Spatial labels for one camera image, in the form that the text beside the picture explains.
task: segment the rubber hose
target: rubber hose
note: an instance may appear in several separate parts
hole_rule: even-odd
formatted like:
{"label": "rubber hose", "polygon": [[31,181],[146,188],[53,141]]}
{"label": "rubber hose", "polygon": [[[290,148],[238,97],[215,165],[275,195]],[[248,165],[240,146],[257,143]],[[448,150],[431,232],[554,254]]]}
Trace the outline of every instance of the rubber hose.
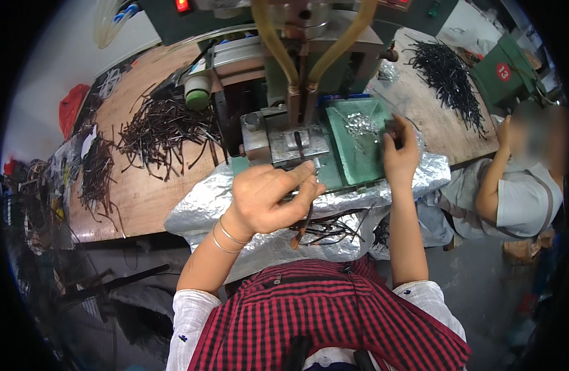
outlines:
{"label": "rubber hose", "polygon": [[325,70],[328,69],[353,43],[359,38],[360,34],[367,28],[377,9],[377,0],[362,0],[359,12],[346,32],[319,58],[309,73],[309,88],[317,89],[319,79]]}
{"label": "rubber hose", "polygon": [[270,13],[268,12],[268,0],[252,0],[251,13],[255,24],[258,27],[258,33],[266,43],[273,57],[276,59],[280,68],[284,71],[288,79],[288,85],[293,89],[299,89],[299,73],[295,68],[295,64],[288,56],[282,41],[276,35],[276,29],[272,24]]}

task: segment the silver bangle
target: silver bangle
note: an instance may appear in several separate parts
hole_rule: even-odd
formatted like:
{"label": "silver bangle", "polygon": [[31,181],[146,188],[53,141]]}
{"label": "silver bangle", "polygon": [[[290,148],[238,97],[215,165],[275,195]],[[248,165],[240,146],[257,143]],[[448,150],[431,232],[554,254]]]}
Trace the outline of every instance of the silver bangle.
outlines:
{"label": "silver bangle", "polygon": [[214,244],[221,249],[224,252],[228,252],[229,254],[237,254],[239,252],[241,252],[241,250],[244,249],[245,246],[241,247],[239,250],[235,250],[235,251],[231,251],[231,250],[227,250],[225,248],[223,248],[220,243],[218,241],[216,241],[216,237],[214,236],[214,227],[216,227],[216,223],[218,223],[219,221],[217,220],[216,222],[214,222],[214,226],[212,227],[212,239],[214,240]]}
{"label": "silver bangle", "polygon": [[248,243],[251,242],[251,240],[253,239],[253,237],[250,238],[249,241],[244,242],[244,241],[239,241],[239,240],[233,238],[233,236],[231,236],[230,234],[228,234],[227,231],[225,231],[224,228],[223,228],[222,218],[223,218],[223,216],[221,215],[220,218],[217,220],[217,222],[218,222],[218,224],[219,224],[219,227],[220,227],[220,230],[223,231],[224,235],[227,236],[228,238],[230,238],[231,241],[240,243],[241,245],[247,245]]}

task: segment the red light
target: red light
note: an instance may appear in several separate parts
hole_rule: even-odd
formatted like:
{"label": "red light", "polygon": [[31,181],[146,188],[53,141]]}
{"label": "red light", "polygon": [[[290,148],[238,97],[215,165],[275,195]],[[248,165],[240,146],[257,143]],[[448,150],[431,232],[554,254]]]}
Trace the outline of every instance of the red light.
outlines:
{"label": "red light", "polygon": [[189,10],[188,0],[175,0],[175,5],[177,5],[177,11],[180,13]]}

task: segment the green cap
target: green cap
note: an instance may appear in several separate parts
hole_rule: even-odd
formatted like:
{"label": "green cap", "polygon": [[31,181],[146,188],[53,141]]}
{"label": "green cap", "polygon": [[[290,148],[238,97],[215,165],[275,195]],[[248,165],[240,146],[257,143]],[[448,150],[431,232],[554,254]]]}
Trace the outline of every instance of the green cap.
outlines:
{"label": "green cap", "polygon": [[202,110],[208,107],[210,96],[204,90],[192,90],[185,97],[185,105],[189,109]]}

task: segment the plaid apron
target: plaid apron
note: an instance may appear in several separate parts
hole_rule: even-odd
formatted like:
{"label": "plaid apron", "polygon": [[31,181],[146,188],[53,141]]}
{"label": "plaid apron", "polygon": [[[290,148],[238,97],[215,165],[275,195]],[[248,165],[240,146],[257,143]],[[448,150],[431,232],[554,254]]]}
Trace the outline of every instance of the plaid apron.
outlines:
{"label": "plaid apron", "polygon": [[280,370],[291,339],[369,350],[397,370],[460,370],[469,347],[444,324],[394,294],[366,257],[268,267],[210,313],[190,370]]}

